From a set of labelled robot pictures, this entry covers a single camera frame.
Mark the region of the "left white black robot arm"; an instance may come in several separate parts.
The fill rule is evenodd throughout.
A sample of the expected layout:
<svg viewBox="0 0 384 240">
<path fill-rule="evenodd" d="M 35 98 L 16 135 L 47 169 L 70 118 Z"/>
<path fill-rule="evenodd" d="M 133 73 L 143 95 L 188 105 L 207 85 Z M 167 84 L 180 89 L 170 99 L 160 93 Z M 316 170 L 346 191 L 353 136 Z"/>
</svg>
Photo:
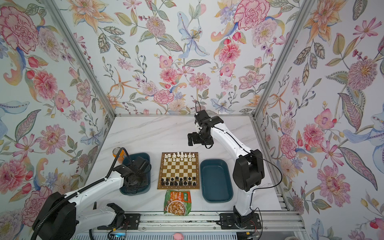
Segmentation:
<svg viewBox="0 0 384 240">
<path fill-rule="evenodd" d="M 129 155 L 125 148 L 116 148 L 115 154 L 106 176 L 78 190 L 66 194 L 55 192 L 47 198 L 33 223 L 33 240 L 70 240 L 93 229 L 114 232 L 139 228 L 140 214 L 128 214 L 116 203 L 97 205 L 100 199 L 114 192 L 134 196 L 150 189 L 150 156 Z"/>
</svg>

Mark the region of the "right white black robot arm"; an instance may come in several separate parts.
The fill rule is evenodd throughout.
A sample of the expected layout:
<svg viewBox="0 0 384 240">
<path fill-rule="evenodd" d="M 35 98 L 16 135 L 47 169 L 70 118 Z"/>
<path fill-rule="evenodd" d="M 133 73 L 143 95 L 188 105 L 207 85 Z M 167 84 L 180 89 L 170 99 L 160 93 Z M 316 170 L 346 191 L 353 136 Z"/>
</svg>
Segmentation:
<svg viewBox="0 0 384 240">
<path fill-rule="evenodd" d="M 235 161 L 232 173 L 233 180 L 238 187 L 238 197 L 233 213 L 230 214 L 232 226 L 238 229 L 246 229 L 248 224 L 254 224 L 254 217 L 259 208 L 252 208 L 253 196 L 257 190 L 272 189 L 279 183 L 268 187 L 261 187 L 260 184 L 265 178 L 264 163 L 279 169 L 272 162 L 264 159 L 260 150 L 252 150 L 243 144 L 224 124 L 219 116 L 210 117 L 205 110 L 196 112 L 196 132 L 188 134 L 188 145 L 202 145 L 210 149 L 215 142 L 219 142 Z"/>
</svg>

